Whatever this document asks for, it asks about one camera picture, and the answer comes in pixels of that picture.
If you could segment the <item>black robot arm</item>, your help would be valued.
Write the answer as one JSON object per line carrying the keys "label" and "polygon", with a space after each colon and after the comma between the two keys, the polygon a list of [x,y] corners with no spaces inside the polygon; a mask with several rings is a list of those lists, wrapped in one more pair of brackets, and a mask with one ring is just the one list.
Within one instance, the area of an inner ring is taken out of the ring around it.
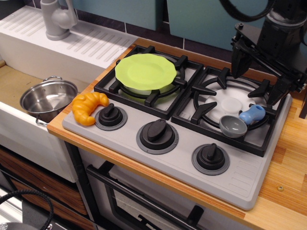
{"label": "black robot arm", "polygon": [[226,12],[238,20],[232,39],[232,75],[244,75],[253,61],[277,77],[270,87],[263,83],[249,97],[265,97],[275,105],[289,92],[301,92],[307,84],[307,59],[300,50],[306,45],[307,2],[270,0],[257,15],[240,12],[229,0],[222,0]]}

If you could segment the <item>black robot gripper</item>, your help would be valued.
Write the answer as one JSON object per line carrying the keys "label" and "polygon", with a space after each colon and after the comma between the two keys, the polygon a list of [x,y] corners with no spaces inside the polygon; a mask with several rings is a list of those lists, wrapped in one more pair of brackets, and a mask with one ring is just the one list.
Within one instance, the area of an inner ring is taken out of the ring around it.
{"label": "black robot gripper", "polygon": [[244,75],[253,61],[277,77],[267,104],[275,105],[290,91],[301,92],[307,86],[307,59],[300,50],[306,44],[304,26],[265,23],[263,28],[237,23],[232,38],[232,75]]}

